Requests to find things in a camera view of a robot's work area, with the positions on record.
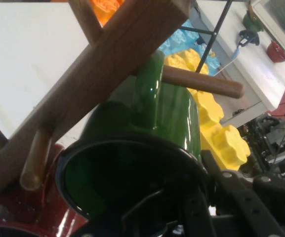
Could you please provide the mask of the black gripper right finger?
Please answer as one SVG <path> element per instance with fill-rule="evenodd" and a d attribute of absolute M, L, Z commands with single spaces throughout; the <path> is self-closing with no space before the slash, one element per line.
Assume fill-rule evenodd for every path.
<path fill-rule="evenodd" d="M 221 170 L 210 151 L 201 155 L 219 227 L 246 237 L 285 237 L 285 180 L 259 175 L 248 181 L 236 171 Z"/>

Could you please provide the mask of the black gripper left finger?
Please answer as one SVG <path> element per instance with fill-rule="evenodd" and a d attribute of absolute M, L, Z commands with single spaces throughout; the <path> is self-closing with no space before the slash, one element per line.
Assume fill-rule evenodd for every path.
<path fill-rule="evenodd" d="M 207 237 L 209 213 L 200 189 L 156 191 L 129 208 L 112 208 L 78 230 L 80 237 Z"/>

